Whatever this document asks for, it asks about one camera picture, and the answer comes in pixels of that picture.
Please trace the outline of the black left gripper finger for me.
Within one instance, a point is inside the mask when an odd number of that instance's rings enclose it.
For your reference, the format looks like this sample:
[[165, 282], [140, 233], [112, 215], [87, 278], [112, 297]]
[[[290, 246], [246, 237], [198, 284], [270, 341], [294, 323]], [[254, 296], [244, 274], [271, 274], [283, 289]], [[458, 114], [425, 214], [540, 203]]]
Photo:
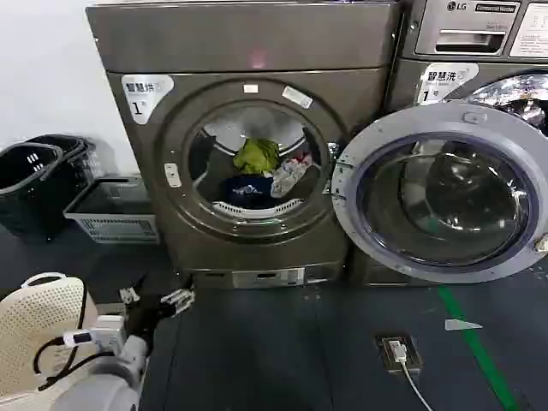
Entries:
[[143, 276], [132, 285], [118, 290], [118, 294], [126, 306], [131, 306], [140, 300], [140, 291], [145, 279], [146, 277]]
[[194, 286], [187, 283], [160, 298], [159, 312], [161, 318], [174, 318], [187, 311], [195, 301]]

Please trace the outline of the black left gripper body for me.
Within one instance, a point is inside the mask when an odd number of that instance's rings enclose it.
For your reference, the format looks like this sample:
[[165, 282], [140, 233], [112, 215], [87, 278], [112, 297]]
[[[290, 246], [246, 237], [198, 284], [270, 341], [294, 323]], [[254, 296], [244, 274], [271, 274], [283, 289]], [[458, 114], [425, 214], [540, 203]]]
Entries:
[[127, 336], [152, 341], [159, 322], [169, 316], [169, 302], [160, 295], [143, 295], [127, 305]]

